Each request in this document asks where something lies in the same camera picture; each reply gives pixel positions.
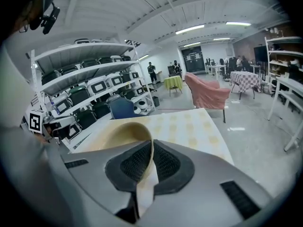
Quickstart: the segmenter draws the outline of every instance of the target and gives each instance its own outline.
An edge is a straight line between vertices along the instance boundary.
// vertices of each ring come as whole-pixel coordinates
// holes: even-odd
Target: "white shelf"
[[[269,51],[269,54],[271,53],[303,57],[303,53],[295,51]]]
[[[64,66],[79,64],[87,59],[122,55],[131,48],[132,45],[117,43],[74,44],[44,52],[34,60],[40,70],[47,73]]]
[[[148,115],[151,112],[151,110],[152,110],[152,106],[150,105],[146,109],[144,109],[143,111],[141,111],[140,114],[142,114],[142,115]]]
[[[128,81],[128,82],[125,82],[125,83],[122,83],[122,84],[119,84],[117,86],[114,86],[114,87],[111,87],[103,92],[100,92],[98,94],[95,94],[94,96],[91,96],[90,98],[82,101],[81,103],[75,105],[74,107],[70,108],[69,110],[66,110],[64,113],[62,113],[60,116],[67,116],[69,114],[72,114],[75,110],[77,110],[78,108],[81,108],[81,107],[84,107],[85,105],[89,104],[91,101],[94,101],[96,100],[97,98],[107,94],[107,93],[113,93],[115,91],[117,91],[119,88],[121,87],[124,87],[124,86],[127,86],[131,83],[134,83],[134,82],[137,82],[139,80],[142,80],[143,78],[136,78],[134,80],[131,80],[131,81]]]
[[[136,103],[136,102],[138,102],[140,99],[144,98],[144,97],[147,96],[147,95],[149,95],[149,93],[148,93],[148,92],[145,92],[145,93],[143,93],[143,94],[141,94],[141,95],[139,95],[139,96],[133,98],[133,99],[132,99],[132,102],[133,102],[133,103]]]
[[[297,95],[290,91],[280,90],[279,94],[283,95],[286,99],[289,99],[300,111],[303,111],[303,99],[299,98]]]
[[[112,118],[112,114],[108,113],[108,114],[104,115],[102,118],[98,119],[95,123],[93,123],[87,129],[82,130],[80,134],[78,134],[73,139],[71,139],[69,148],[73,148],[80,141],[82,141],[86,137],[88,137],[92,132],[94,132],[95,130],[98,130],[100,125],[104,124],[106,121],[110,120],[111,118]]]
[[[92,78],[104,76],[113,72],[125,70],[126,68],[130,67],[135,63],[137,62],[136,61],[112,62],[112,63],[106,63],[96,66],[90,66],[77,71],[73,71],[71,73],[60,76],[42,85],[41,92],[45,92],[50,96],[54,96],[81,82],[88,81]]]
[[[267,42],[285,44],[285,43],[302,43],[303,40],[301,37],[291,36],[291,37],[280,37],[280,38],[270,39],[267,40]]]
[[[275,65],[278,65],[278,66],[286,66],[286,67],[288,67],[287,64],[279,63],[279,62],[276,62],[276,61],[270,61],[269,63],[270,64],[275,64]]]
[[[274,75],[276,77],[280,77],[281,75],[278,75],[278,74],[275,74],[275,73],[272,73],[272,72],[269,72],[269,75]]]

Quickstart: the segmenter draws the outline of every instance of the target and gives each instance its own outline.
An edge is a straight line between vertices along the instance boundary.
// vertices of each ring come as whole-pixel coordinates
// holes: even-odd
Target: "brick wall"
[[[275,26],[278,28],[278,30],[282,30],[283,31],[283,36],[287,37],[287,36],[297,36],[290,23],[285,23],[285,24],[281,24],[278,26]],[[240,41],[237,41],[235,43],[233,43],[233,49],[235,51],[235,56],[238,57],[240,56],[245,56],[248,60],[252,60],[255,59],[255,53],[254,53],[254,47],[258,47],[258,46],[264,46],[265,45],[265,39],[264,37],[266,37],[267,39],[273,39],[273,38],[277,38],[277,37],[282,37],[281,34],[276,35],[276,34],[271,34],[269,31],[266,32],[265,30],[256,33],[254,35],[251,35],[249,37],[246,37]],[[284,50],[292,50],[292,51],[302,51],[301,47],[299,45],[283,45],[283,49]]]

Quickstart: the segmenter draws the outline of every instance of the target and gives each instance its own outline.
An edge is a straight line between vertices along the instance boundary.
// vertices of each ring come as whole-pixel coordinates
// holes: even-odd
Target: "pink cloth cover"
[[[225,100],[231,92],[228,88],[220,88],[218,81],[205,81],[187,72],[185,82],[193,95],[194,105],[198,108],[224,109]]]

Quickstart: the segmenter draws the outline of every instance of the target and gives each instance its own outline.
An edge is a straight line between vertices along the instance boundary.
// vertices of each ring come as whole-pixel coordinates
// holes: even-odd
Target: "blue chair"
[[[134,113],[134,103],[124,97],[119,97],[110,101],[108,106],[114,119],[127,119],[144,116]]]

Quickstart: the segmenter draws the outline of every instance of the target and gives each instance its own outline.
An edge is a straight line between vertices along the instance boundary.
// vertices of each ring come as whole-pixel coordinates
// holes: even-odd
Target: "storage rack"
[[[38,82],[36,69],[41,70],[42,73],[47,73],[52,70],[60,69],[64,66],[80,64],[82,61],[87,59],[92,59],[92,58],[98,59],[100,57],[110,57],[112,55],[121,56],[131,48],[134,49],[134,53],[137,58],[136,61],[119,61],[119,62],[112,62],[106,64],[99,64],[62,75],[44,85],[41,85],[41,83]],[[135,50],[135,47],[133,45],[118,44],[118,43],[86,43],[86,44],[68,45],[44,52],[38,56],[35,56],[35,50],[31,51],[31,69],[32,69],[33,83],[39,104],[42,110],[44,111],[47,111],[44,102],[45,95],[49,97],[53,97],[54,95],[57,95],[79,83],[88,81],[96,77],[107,75],[110,73],[125,70],[136,63],[139,64],[141,74],[143,77],[133,79],[131,81],[125,82],[123,84],[119,84],[115,87],[108,88],[103,92],[95,94],[94,96],[91,96],[90,98],[82,101],[81,103],[65,111],[60,116],[70,115],[75,110],[88,105],[91,101],[94,101],[97,98],[107,93],[113,93],[117,89],[124,87],[126,85],[139,81],[144,81],[144,83],[147,85],[147,80],[144,76],[137,51]],[[143,115],[147,115],[151,110],[155,109],[155,105],[152,100],[152,94],[148,86],[146,88],[147,88],[147,92],[132,99],[132,101],[135,103],[141,100],[143,97],[145,97],[150,102],[148,104],[151,106],[149,106],[146,110],[141,112],[141,114]],[[79,145],[79,143],[81,143],[93,131],[98,129],[100,125],[104,124],[106,121],[110,120],[111,118],[112,118],[111,113],[108,113],[107,115],[98,119],[94,124],[89,126],[87,129],[82,130],[81,133],[79,133],[73,139],[68,140],[65,138],[62,141],[65,144],[65,146],[70,150],[70,152],[72,152],[74,150],[74,146]]]
[[[270,72],[271,64],[279,65],[279,66],[285,66],[288,67],[287,64],[279,63],[277,61],[270,61],[270,55],[271,54],[280,54],[280,55],[290,55],[294,57],[303,57],[303,53],[301,52],[294,52],[294,51],[270,51],[269,50],[269,43],[275,43],[275,44],[301,44],[303,43],[303,40],[301,37],[297,36],[291,36],[291,37],[280,37],[280,38],[274,38],[274,39],[267,39],[265,37],[265,43],[266,43],[266,49],[267,49],[267,59],[268,59],[268,84],[270,84],[273,87],[276,87],[271,83],[271,79],[275,79],[276,77],[280,77],[280,75]]]

